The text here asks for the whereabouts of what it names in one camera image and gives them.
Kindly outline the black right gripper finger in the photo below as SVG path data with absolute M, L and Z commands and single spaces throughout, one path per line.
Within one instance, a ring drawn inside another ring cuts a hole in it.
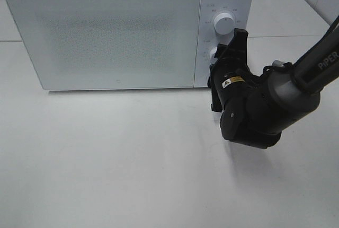
M 234 29 L 234 36 L 230 41 L 226 54 L 235 58 L 247 58 L 248 32 L 245 29 Z
M 228 45 L 219 43 L 217 45 L 217 50 L 215 52 L 214 59 L 224 59 L 226 57 L 227 49 L 228 49 Z

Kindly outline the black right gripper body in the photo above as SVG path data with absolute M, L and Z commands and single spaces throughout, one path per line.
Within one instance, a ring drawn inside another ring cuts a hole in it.
M 227 56 L 226 54 L 224 59 L 217 59 L 214 64 L 217 69 L 217 79 L 215 83 L 218 95 L 222 93 L 229 84 L 232 84 L 230 78 L 240 77 L 246 80 L 251 74 L 247 66 L 247 58 L 235 58 Z

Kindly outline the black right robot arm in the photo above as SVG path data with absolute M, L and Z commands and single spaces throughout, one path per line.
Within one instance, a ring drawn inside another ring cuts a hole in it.
M 259 76 L 247 64 L 247 37 L 235 29 L 228 45 L 217 46 L 208 78 L 211 110 L 221 114 L 225 140 L 266 149 L 316 110 L 322 89 L 338 78 L 338 20 L 295 63 L 276 60 Z

